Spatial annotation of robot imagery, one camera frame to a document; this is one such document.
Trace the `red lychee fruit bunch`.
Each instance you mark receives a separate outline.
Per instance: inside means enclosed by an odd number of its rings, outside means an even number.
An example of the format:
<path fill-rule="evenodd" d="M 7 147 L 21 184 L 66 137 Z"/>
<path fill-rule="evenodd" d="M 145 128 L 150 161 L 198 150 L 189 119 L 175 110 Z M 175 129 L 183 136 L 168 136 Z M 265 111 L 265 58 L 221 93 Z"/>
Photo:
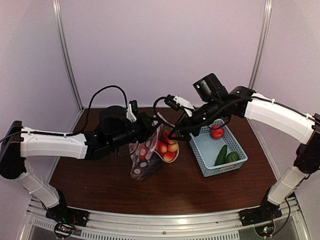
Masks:
<path fill-rule="evenodd" d="M 172 163 L 179 155 L 179 144 L 176 140 L 169 139 L 170 131 L 163 129 L 156 143 L 156 152 L 166 163 Z"/>

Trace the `clear zip top bag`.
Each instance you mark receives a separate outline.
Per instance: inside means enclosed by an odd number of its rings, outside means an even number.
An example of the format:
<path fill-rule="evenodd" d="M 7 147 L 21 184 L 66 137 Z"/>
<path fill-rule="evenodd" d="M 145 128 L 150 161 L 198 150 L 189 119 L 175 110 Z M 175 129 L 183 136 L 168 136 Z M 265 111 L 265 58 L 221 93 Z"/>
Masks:
<path fill-rule="evenodd" d="M 157 140 L 160 136 L 160 133 L 163 129 L 167 129 L 163 124 L 159 125 L 156 131 L 148 138 L 147 141 L 139 143 L 135 141 L 134 143 L 129 144 L 129 153 L 132 161 L 132 167 L 130 170 L 130 176 L 134 180 L 137 180 L 137 177 L 134 173 L 135 167 L 142 161 L 150 160 L 151 158 L 161 158 L 156 151 Z"/>

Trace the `light blue plastic basket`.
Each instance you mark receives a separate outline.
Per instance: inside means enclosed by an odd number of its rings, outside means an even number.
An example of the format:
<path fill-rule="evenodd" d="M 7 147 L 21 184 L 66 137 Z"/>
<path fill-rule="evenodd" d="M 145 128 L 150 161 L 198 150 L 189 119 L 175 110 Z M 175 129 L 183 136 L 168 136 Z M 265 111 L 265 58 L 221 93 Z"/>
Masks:
<path fill-rule="evenodd" d="M 211 127 L 222 126 L 223 135 L 219 139 L 214 139 L 211 136 L 211 131 L 208 126 L 201 127 L 199 135 L 197 136 L 190 134 L 189 144 L 204 177 L 211 177 L 237 170 L 248 160 L 247 154 L 224 123 L 222 119 L 217 119 L 210 125 Z M 238 160 L 216 165 L 217 157 L 223 148 L 226 149 L 225 152 L 227 155 L 237 153 Z"/>

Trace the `purple eggplant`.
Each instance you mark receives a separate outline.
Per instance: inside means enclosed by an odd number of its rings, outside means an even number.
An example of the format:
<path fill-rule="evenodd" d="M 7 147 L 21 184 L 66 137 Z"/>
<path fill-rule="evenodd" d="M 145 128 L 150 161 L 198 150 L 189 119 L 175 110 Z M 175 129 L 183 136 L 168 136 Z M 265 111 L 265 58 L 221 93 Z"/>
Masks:
<path fill-rule="evenodd" d="M 144 180 L 154 174 L 164 165 L 164 161 L 159 158 L 151 158 L 141 161 L 133 170 L 137 180 Z"/>

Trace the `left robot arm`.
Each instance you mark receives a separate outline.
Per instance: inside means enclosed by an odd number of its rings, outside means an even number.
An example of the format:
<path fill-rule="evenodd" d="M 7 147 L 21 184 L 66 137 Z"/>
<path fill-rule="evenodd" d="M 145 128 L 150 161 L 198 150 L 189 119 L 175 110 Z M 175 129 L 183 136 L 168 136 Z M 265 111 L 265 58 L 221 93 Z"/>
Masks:
<path fill-rule="evenodd" d="M 68 157 L 99 160 L 123 145 L 143 143 L 156 131 L 155 118 L 118 105 L 104 109 L 94 131 L 48 132 L 24 127 L 14 121 L 0 141 L 0 175 L 16 180 L 38 198 L 61 222 L 72 218 L 63 193 L 50 186 L 26 163 L 28 157 Z"/>

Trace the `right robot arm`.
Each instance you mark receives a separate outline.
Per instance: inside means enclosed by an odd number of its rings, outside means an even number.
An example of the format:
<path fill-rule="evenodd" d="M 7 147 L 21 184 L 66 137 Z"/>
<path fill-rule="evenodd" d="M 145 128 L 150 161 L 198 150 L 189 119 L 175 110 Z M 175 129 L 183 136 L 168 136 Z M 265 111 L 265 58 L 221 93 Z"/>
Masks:
<path fill-rule="evenodd" d="M 172 109 L 185 111 L 186 117 L 173 127 L 183 137 L 188 134 L 197 136 L 201 127 L 212 124 L 216 119 L 237 116 L 266 124 L 299 141 L 293 165 L 270 187 L 256 210 L 259 220 L 268 220 L 280 203 L 320 168 L 319 114 L 299 112 L 244 86 L 228 92 L 214 73 L 198 80 L 193 87 L 204 101 L 198 109 L 178 95 L 167 95 L 164 99 Z"/>

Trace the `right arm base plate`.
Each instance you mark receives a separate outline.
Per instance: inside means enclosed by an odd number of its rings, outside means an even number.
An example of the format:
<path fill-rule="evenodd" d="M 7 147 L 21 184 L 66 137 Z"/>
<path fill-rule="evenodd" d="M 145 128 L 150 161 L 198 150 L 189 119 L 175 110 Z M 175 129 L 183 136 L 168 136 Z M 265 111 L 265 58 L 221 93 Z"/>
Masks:
<path fill-rule="evenodd" d="M 242 226 L 256 225 L 263 222 L 271 221 L 274 218 L 280 218 L 282 212 L 280 209 L 268 207 L 254 207 L 243 209 L 239 212 Z"/>

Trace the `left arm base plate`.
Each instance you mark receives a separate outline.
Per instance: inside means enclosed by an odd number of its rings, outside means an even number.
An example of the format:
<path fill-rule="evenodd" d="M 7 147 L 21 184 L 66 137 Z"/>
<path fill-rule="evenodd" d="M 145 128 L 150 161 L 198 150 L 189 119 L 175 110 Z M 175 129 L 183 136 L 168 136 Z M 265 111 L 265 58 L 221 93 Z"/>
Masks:
<path fill-rule="evenodd" d="M 72 227 L 86 227 L 89 219 L 89 212 L 76 208 L 68 208 L 66 216 L 60 216 L 57 213 L 47 211 L 45 217 L 48 219 L 52 219 L 57 223 L 69 225 Z"/>

